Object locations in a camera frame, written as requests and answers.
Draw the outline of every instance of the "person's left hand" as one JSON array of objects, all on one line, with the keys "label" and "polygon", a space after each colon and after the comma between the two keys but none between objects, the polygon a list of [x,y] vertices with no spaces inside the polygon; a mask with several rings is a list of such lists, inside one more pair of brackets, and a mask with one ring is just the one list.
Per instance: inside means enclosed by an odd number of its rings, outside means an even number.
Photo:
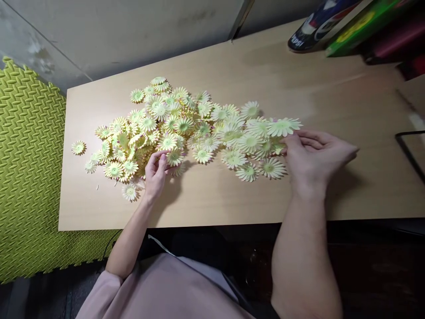
[{"label": "person's left hand", "polygon": [[170,169],[169,165],[167,165],[167,153],[168,151],[159,151],[152,154],[146,165],[145,196],[150,200],[155,200],[161,195],[165,184],[165,176],[177,168]]}]

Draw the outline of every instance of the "green foam mat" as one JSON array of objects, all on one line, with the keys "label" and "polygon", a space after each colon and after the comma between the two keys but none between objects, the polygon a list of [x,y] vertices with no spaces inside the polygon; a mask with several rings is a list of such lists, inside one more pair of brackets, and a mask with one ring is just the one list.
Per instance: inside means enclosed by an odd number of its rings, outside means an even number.
[{"label": "green foam mat", "polygon": [[101,259],[116,231],[58,232],[66,99],[33,70],[3,62],[0,282],[7,283]]}]

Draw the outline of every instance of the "pile of paper flowers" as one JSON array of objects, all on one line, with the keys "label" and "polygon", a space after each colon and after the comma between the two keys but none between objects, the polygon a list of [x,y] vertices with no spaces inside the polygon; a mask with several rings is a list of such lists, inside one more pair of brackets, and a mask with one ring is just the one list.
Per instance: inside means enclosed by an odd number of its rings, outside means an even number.
[{"label": "pile of paper flowers", "polygon": [[[221,161],[242,181],[253,182],[260,174],[279,179],[286,173],[274,157],[285,147],[279,141],[302,126],[298,119],[261,117],[257,102],[239,109],[213,103],[206,91],[191,95],[183,87],[172,89],[164,77],[154,78],[130,97],[133,103],[144,103],[144,108],[131,111],[127,118],[116,118],[109,126],[99,126],[95,134],[103,141],[102,148],[85,165],[88,173],[104,166],[107,178],[125,184],[123,195],[130,201],[139,196],[135,181],[145,178],[151,154],[160,150],[169,150],[168,164],[178,166],[174,176],[184,173],[188,150],[201,164],[221,150]],[[80,141],[74,146],[78,151],[85,149]]]}]

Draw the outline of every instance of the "forearm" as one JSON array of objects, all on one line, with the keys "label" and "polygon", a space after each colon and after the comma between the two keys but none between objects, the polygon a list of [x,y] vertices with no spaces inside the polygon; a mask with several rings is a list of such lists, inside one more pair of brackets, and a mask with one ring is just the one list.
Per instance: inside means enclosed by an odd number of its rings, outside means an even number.
[{"label": "forearm", "polygon": [[144,196],[123,232],[118,237],[106,264],[106,270],[123,279],[132,272],[146,233],[154,201]]},{"label": "forearm", "polygon": [[325,187],[293,191],[276,240],[272,304],[281,318],[342,318],[330,264]]}]

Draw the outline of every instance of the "shirt sleeve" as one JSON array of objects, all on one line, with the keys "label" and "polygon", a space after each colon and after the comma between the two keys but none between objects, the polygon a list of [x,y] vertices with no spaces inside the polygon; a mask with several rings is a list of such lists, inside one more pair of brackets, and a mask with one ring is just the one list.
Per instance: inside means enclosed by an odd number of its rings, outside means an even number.
[{"label": "shirt sleeve", "polygon": [[76,319],[102,319],[114,300],[123,280],[103,271],[83,303]]}]

